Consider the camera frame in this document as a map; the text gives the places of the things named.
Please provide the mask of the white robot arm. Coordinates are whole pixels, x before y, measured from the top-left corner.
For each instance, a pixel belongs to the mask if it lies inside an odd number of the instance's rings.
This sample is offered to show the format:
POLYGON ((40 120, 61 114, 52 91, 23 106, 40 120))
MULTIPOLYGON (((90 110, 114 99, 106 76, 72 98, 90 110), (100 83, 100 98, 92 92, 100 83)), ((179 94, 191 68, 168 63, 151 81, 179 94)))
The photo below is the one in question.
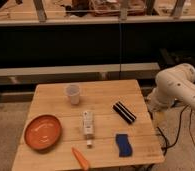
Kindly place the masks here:
POLYGON ((155 77, 156 87, 148 95, 148 110, 163 111, 178 99, 195 111, 195 68, 188 63, 161 70, 155 77))

